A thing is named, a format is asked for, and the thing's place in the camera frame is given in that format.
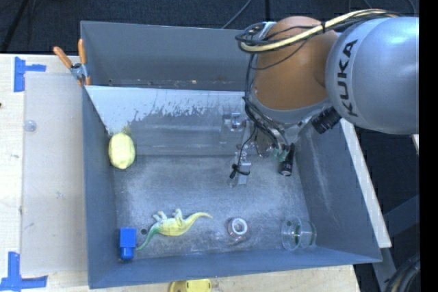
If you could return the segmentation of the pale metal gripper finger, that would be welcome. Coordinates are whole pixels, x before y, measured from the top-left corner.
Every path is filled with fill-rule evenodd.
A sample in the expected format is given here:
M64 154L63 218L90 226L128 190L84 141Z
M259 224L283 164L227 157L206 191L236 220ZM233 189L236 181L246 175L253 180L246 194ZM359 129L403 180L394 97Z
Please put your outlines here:
M240 144L244 136L245 128L246 121L240 112L223 114L220 127L220 144Z
M231 165L231 172L227 179L229 187L247 185L250 174L251 162L246 157L246 152L236 152Z

